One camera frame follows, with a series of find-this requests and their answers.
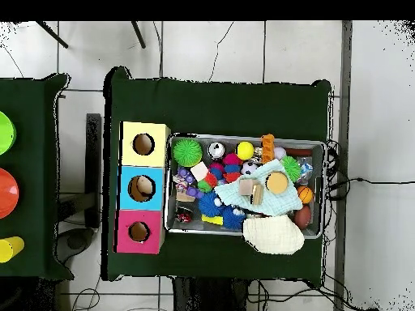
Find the white cloth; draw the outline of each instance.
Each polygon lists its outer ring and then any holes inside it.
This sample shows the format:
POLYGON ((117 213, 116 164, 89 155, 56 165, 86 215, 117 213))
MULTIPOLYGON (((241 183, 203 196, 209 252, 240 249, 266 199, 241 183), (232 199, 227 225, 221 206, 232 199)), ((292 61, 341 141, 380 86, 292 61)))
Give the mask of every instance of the white cloth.
POLYGON ((304 245, 304 235, 287 215, 245 219, 242 232, 260 253, 291 255, 304 245))

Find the dark green tablecloth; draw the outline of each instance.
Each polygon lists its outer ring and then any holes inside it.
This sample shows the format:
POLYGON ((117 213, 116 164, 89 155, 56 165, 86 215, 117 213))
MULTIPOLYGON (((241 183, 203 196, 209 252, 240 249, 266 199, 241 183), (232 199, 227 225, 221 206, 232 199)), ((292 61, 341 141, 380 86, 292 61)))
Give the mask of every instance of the dark green tablecloth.
POLYGON ((0 79, 0 111, 15 124, 15 145, 0 155, 0 168, 19 184, 19 202, 0 219, 0 238, 20 236, 24 250, 0 263, 0 276, 73 279, 57 262, 53 243, 57 230, 57 135, 54 106, 67 75, 43 80, 0 79))
POLYGON ((103 274, 299 278, 320 283, 322 240, 306 240, 292 256, 257 253, 241 237, 167 232, 158 255, 113 253, 118 128, 120 121, 165 123, 172 132, 256 136, 326 141, 326 80, 314 85, 281 83, 192 83, 173 79, 129 79, 126 69, 112 69, 105 80, 103 210, 109 220, 103 237, 103 274))

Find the yellow box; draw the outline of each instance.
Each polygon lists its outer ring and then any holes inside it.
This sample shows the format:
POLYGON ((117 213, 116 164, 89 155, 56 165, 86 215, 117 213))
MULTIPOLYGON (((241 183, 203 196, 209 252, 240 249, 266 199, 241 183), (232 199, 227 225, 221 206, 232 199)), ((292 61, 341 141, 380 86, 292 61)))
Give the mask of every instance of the yellow box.
POLYGON ((165 166, 167 138, 170 135, 170 129, 165 124, 122 121, 120 136, 121 133, 122 165, 160 168, 165 166))

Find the stacked boxes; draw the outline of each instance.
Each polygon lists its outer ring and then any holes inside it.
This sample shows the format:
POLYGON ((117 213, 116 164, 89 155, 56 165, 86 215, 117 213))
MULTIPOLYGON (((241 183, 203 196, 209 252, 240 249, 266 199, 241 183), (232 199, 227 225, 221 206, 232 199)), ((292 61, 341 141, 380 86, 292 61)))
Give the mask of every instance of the stacked boxes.
POLYGON ((165 154, 170 130, 164 124, 120 123, 116 253, 158 254, 164 242, 165 154))

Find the orange basketball ball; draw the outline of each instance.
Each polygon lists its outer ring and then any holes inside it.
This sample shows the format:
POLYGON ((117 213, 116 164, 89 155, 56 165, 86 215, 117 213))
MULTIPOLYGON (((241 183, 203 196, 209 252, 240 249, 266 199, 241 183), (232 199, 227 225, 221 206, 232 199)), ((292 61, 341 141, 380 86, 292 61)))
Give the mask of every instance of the orange basketball ball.
POLYGON ((311 200, 313 200, 314 195, 310 187, 299 186, 297 188, 297 193, 303 204, 308 204, 311 200))

